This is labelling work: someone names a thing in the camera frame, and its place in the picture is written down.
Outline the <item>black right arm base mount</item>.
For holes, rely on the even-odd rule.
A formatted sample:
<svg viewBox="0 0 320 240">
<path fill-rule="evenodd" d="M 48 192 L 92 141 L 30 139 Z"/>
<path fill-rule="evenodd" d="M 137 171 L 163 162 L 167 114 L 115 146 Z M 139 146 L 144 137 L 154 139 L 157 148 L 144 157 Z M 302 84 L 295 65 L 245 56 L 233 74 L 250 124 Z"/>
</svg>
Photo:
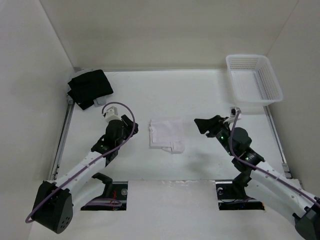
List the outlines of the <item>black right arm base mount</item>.
<svg viewBox="0 0 320 240">
<path fill-rule="evenodd" d="M 215 182 L 218 208 L 220 211 L 265 210 L 262 202 L 247 196 L 245 187 L 251 178 L 240 173 L 234 179 L 217 180 Z"/>
</svg>

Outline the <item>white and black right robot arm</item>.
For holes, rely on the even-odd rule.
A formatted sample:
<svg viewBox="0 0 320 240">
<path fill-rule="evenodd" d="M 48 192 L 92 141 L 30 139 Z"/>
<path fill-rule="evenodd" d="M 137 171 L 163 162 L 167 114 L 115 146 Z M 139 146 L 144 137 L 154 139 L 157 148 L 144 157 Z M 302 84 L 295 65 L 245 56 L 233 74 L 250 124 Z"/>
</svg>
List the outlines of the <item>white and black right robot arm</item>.
<svg viewBox="0 0 320 240">
<path fill-rule="evenodd" d="M 247 195 L 264 203 L 287 219 L 303 239 L 318 240 L 320 198 L 296 186 L 255 152 L 248 132 L 236 126 L 237 120 L 237 115 L 194 119 L 202 135 L 217 139 L 233 157 L 231 162 L 240 172 L 233 179 L 233 194 L 238 198 Z"/>
</svg>

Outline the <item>white tank top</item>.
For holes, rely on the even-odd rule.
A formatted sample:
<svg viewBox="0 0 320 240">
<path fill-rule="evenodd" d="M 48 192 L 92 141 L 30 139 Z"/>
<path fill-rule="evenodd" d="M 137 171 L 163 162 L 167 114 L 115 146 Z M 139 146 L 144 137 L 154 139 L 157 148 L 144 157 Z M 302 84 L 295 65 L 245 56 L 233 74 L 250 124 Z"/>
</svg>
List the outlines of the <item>white tank top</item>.
<svg viewBox="0 0 320 240">
<path fill-rule="evenodd" d="M 180 118 L 152 119 L 149 123 L 149 146 L 171 154 L 185 151 L 185 131 Z"/>
</svg>

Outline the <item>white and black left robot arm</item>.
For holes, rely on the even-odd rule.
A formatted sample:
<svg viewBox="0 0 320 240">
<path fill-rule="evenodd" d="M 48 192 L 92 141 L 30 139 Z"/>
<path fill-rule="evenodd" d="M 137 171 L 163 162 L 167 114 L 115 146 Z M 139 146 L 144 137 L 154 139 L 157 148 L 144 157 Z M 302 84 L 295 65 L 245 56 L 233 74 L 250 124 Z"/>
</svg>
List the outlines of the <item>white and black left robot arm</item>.
<svg viewBox="0 0 320 240">
<path fill-rule="evenodd" d="M 39 186 L 33 208 L 26 223 L 37 222 L 56 234 L 70 224 L 75 208 L 76 194 L 90 180 L 96 180 L 91 198 L 108 199 L 112 195 L 109 177 L 100 171 L 118 155 L 119 149 L 135 134 L 139 125 L 126 115 L 108 121 L 105 134 L 90 149 L 87 156 L 72 170 L 55 181 L 43 181 Z"/>
</svg>

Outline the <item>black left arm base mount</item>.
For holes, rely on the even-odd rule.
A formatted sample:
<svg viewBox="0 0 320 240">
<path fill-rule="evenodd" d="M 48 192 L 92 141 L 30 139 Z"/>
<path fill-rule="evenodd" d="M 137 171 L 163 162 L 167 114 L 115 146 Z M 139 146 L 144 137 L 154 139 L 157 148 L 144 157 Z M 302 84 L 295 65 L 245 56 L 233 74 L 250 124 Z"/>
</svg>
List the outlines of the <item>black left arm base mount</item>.
<svg viewBox="0 0 320 240">
<path fill-rule="evenodd" d="M 112 178 L 96 173 L 91 177 L 103 184 L 103 192 L 94 197 L 91 201 L 94 205 L 88 203 L 80 208 L 81 211 L 126 211 L 128 197 L 128 182 L 114 182 Z"/>
</svg>

